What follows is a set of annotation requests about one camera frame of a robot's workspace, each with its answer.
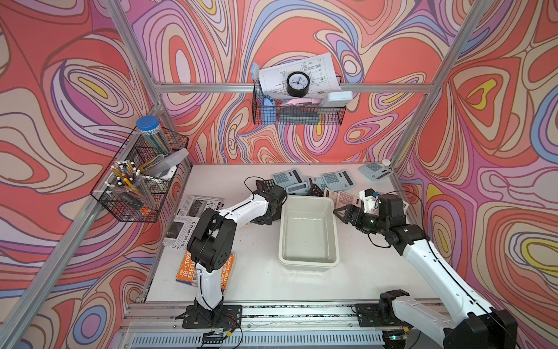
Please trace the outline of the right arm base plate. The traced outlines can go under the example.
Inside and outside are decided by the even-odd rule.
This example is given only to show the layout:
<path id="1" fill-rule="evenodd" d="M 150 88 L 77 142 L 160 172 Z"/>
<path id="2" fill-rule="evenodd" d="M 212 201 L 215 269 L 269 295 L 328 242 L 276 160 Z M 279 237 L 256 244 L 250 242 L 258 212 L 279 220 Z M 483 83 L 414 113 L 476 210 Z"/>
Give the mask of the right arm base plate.
<path id="1" fill-rule="evenodd" d="M 381 315 L 378 303 L 357 303 L 353 305 L 353 313 L 361 328 L 394 327 L 396 329 L 412 328 L 413 326 L 398 318 L 385 318 Z"/>

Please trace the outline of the cream plastic storage box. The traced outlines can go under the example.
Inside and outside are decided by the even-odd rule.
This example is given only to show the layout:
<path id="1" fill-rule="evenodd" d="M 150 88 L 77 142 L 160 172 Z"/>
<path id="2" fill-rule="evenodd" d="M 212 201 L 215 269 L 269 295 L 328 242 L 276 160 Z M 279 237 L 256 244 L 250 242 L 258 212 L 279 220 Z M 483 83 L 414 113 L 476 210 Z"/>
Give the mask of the cream plastic storage box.
<path id="1" fill-rule="evenodd" d="M 282 207 L 278 257 L 291 270 L 322 272 L 340 262 L 334 202 L 289 196 Z"/>

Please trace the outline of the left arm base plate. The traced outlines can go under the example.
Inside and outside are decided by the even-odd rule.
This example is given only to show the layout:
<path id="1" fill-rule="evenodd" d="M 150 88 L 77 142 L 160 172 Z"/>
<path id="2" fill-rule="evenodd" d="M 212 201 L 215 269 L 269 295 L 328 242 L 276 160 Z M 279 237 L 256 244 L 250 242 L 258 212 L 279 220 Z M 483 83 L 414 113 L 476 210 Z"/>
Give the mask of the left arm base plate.
<path id="1" fill-rule="evenodd" d="M 177 319 L 183 320 L 182 328 L 186 330 L 232 330 L 241 325 L 242 315 L 241 305 L 218 305 L 215 310 L 210 311 L 195 304 L 189 305 Z"/>

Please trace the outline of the pink calculator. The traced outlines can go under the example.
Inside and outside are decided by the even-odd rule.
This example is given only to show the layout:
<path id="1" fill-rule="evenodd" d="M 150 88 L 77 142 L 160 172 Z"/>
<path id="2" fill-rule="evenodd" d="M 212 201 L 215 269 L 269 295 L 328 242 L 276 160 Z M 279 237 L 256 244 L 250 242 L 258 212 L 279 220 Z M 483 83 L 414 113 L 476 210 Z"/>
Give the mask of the pink calculator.
<path id="1" fill-rule="evenodd" d="M 324 190 L 323 196 L 331 199 L 334 202 L 334 207 L 336 209 L 342 208 L 347 205 L 355 205 L 357 207 L 362 206 L 361 200 L 358 197 L 344 191 L 335 192 L 329 188 L 326 188 Z"/>

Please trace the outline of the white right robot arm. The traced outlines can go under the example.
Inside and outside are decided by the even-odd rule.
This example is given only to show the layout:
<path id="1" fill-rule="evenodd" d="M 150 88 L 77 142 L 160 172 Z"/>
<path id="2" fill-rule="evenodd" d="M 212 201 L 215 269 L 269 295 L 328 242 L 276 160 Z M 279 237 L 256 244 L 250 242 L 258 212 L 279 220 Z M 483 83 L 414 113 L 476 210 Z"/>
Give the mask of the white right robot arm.
<path id="1" fill-rule="evenodd" d="M 518 348 L 517 320 L 498 310 L 452 269 L 418 225 L 407 222 L 404 202 L 393 194 L 362 191 L 363 204 L 334 210 L 343 223 L 367 236 L 380 234 L 434 289 L 447 316 L 402 289 L 383 292 L 372 314 L 383 324 L 410 324 L 442 348 Z"/>

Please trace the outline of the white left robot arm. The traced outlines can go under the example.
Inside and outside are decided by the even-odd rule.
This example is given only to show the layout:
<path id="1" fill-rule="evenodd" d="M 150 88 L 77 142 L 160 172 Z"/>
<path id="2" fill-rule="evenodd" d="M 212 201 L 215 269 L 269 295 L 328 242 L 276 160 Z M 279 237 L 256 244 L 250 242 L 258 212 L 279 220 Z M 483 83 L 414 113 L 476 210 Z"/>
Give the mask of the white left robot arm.
<path id="1" fill-rule="evenodd" d="M 232 207 L 203 211 L 187 243 L 198 275 L 196 303 L 203 309 L 215 311 L 222 304 L 222 267 L 231 255 L 236 231 L 250 222 L 270 225 L 286 199 L 286 190 L 275 185 L 254 191 Z"/>

